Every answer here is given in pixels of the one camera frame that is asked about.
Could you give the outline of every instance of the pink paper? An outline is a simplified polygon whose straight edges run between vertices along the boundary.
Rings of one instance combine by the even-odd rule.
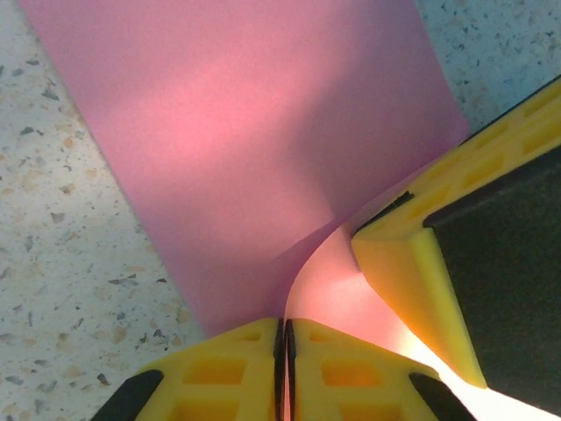
[[[412,0],[20,0],[208,334],[466,135]]]

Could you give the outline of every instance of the yellow plastic block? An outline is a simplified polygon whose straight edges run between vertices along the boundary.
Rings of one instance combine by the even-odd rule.
[[[264,319],[155,361],[164,379],[136,421],[272,421],[273,344]]]
[[[438,379],[431,368],[316,322],[294,327],[295,421],[438,421],[408,377]]]
[[[423,220],[561,145],[561,79],[450,151],[407,190],[415,196],[361,229],[352,247],[366,279],[467,382],[485,387],[440,247]]]

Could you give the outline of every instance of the black rubber pad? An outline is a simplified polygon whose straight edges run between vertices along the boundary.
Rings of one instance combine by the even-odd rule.
[[[393,202],[391,202],[388,206],[386,206],[384,209],[382,209],[380,212],[378,212],[376,215],[374,215],[372,218],[368,219],[364,224],[362,224],[358,228],[358,230],[356,232],[359,232],[360,230],[369,226],[371,223],[377,221],[378,219],[380,219],[382,217],[385,217],[389,212],[395,211],[397,208],[399,208],[403,204],[407,203],[413,197],[415,197],[415,195],[413,193],[411,193],[409,191],[406,191],[401,196],[399,196],[397,199],[395,199]]]
[[[127,379],[91,421],[134,421],[163,378],[161,371],[150,370]]]
[[[411,373],[409,380],[438,421],[477,421],[444,383],[421,373]]]
[[[503,112],[502,114],[500,114],[495,120],[491,121],[491,123],[481,127],[479,130],[477,130],[474,134],[472,134],[469,138],[467,138],[466,140],[464,140],[460,146],[464,145],[464,143],[469,142],[470,140],[472,140],[473,138],[475,138],[476,136],[478,136],[481,132],[485,131],[486,129],[488,129],[491,125],[494,125],[495,123],[497,123],[499,120],[501,120],[503,117],[507,116],[507,114],[509,114],[511,111],[513,111],[514,109],[518,108],[520,105],[522,105],[523,103],[525,103],[526,101],[528,101],[530,98],[533,98],[534,96],[536,96],[537,94],[541,93],[544,89],[549,88],[550,85],[552,85],[553,83],[557,82],[558,80],[561,80],[561,75],[556,76],[553,80],[551,80],[550,82],[547,82],[546,84],[544,84],[542,86],[542,88],[538,89],[536,92],[534,92],[533,94],[526,96],[524,99],[521,100],[521,102],[517,103],[516,105],[514,105],[513,107],[509,108],[508,110],[506,110],[505,112]]]
[[[279,319],[274,337],[274,419],[284,419],[284,382],[287,360],[287,342],[284,335],[284,320]]]
[[[288,319],[285,325],[288,359],[288,396],[290,398],[290,419],[296,419],[296,339],[293,321]]]
[[[561,147],[424,225],[489,387],[561,416]]]

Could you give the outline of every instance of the gray speckled surface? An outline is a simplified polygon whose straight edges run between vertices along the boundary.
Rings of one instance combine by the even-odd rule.
[[[561,0],[418,4],[473,129],[561,73]],[[15,0],[0,41],[0,419],[86,419],[202,335]]]

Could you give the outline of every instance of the speckled floor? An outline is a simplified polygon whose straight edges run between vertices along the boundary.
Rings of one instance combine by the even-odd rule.
[[[561,73],[561,0],[419,0],[475,130]],[[202,335],[15,0],[0,0],[0,413],[85,420]]]

